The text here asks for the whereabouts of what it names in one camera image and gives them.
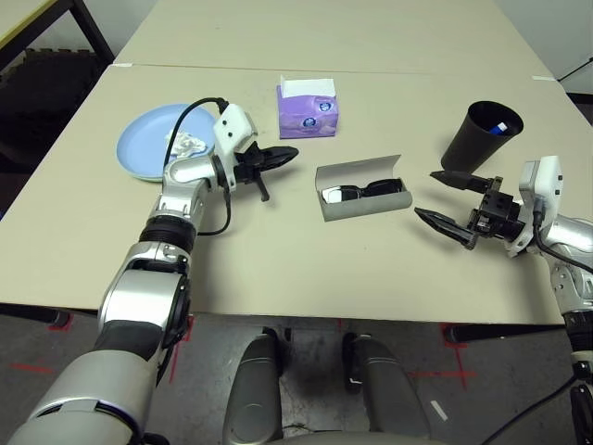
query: light blue plate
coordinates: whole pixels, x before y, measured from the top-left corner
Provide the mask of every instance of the light blue plate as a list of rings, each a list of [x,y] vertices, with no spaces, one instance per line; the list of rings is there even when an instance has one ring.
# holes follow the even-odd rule
[[[171,104],[151,109],[131,122],[120,136],[117,157],[121,167],[132,176],[145,181],[161,181],[167,145],[165,136],[188,104]],[[201,139],[214,147],[214,118],[205,109],[194,108],[182,122],[180,131]]]

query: sunglasses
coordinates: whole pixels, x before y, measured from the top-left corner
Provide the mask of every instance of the sunglasses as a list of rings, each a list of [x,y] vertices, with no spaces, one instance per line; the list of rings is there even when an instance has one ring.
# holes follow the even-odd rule
[[[322,197],[328,204],[351,201],[362,197],[379,197],[390,193],[399,193],[403,189],[401,179],[382,179],[368,184],[364,188],[356,185],[338,185],[322,190]]]

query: red tape marking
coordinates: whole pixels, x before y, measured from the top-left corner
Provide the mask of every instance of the red tape marking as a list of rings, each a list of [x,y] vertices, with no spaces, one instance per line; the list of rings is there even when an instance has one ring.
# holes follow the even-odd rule
[[[53,369],[45,368],[43,366],[33,366],[32,364],[11,363],[9,366],[12,369],[18,369],[20,371],[31,371],[32,373],[37,373],[37,374],[53,374],[54,373]]]
[[[177,369],[177,359],[179,358],[180,346],[181,343],[177,343],[175,345],[175,350],[173,351],[173,363],[170,365],[169,383],[173,383],[173,379],[175,378],[175,370]]]
[[[196,318],[194,317],[194,315],[190,315],[189,317],[187,317],[187,323],[189,324],[189,326],[187,326],[187,332],[183,336],[182,341],[189,341],[192,339],[192,328],[194,327],[195,321]]]
[[[66,324],[64,324],[63,326],[48,326],[47,330],[48,331],[63,331],[63,332],[68,332],[70,330],[70,327],[72,326],[72,319],[74,317],[72,316],[71,313],[68,314],[68,321],[66,322]]]
[[[459,378],[461,380],[461,385],[463,386],[463,389],[467,391],[467,380],[465,379],[466,375],[465,371],[463,370],[463,362],[461,361],[460,354],[460,350],[467,348],[467,343],[451,343],[450,341],[447,341],[447,339],[445,338],[445,329],[447,329],[451,325],[454,325],[454,323],[441,323],[439,327],[441,329],[441,335],[443,338],[443,342],[445,344],[445,348],[451,348],[455,351],[455,360],[460,369]]]
[[[417,371],[408,373],[412,378],[416,377],[476,377],[474,371]]]

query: table leg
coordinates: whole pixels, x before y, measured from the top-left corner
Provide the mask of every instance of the table leg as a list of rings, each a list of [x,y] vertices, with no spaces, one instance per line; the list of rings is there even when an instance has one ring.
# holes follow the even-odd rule
[[[103,37],[103,34],[96,26],[96,23],[83,0],[72,0],[71,3],[70,13],[76,20],[76,23],[78,23],[78,26],[84,33],[86,40],[88,40],[93,47],[95,53],[99,56],[105,66],[113,63],[115,57],[111,52],[111,48],[109,48],[105,37]]]
[[[443,334],[450,343],[467,343],[557,329],[564,329],[564,324],[452,324],[444,329]]]
[[[11,317],[48,323],[55,327],[65,326],[70,318],[69,313],[66,311],[41,306],[28,306],[26,304],[0,303],[0,313]]]
[[[51,26],[70,8],[71,0],[59,0],[46,9],[34,21],[0,47],[0,70],[25,50],[33,40]]]

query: beige table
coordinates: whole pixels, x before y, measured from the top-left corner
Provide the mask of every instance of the beige table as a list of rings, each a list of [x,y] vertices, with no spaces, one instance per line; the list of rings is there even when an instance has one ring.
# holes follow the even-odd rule
[[[288,141],[300,155],[266,174],[269,202],[260,202],[254,185],[233,195],[230,229],[196,244],[193,309],[560,322],[543,260],[509,260],[495,240],[467,251],[412,209],[324,222],[314,178],[321,165],[401,154],[396,172],[414,205],[464,222],[480,197],[446,188],[428,172],[440,169],[442,150],[467,106],[487,98],[514,108],[525,129],[477,174],[500,174],[503,190],[517,194],[525,160],[559,154],[566,178],[561,212],[591,218],[593,134],[561,87],[475,76],[334,78],[341,109],[337,136]],[[129,177],[115,160],[126,124],[162,104],[223,95],[251,114],[261,146],[277,145],[277,81],[273,71],[109,68],[0,222],[2,301],[96,309],[158,193],[158,185]],[[205,229],[224,221],[220,201],[211,204]]]
[[[551,75],[491,0],[160,0],[116,61]]]

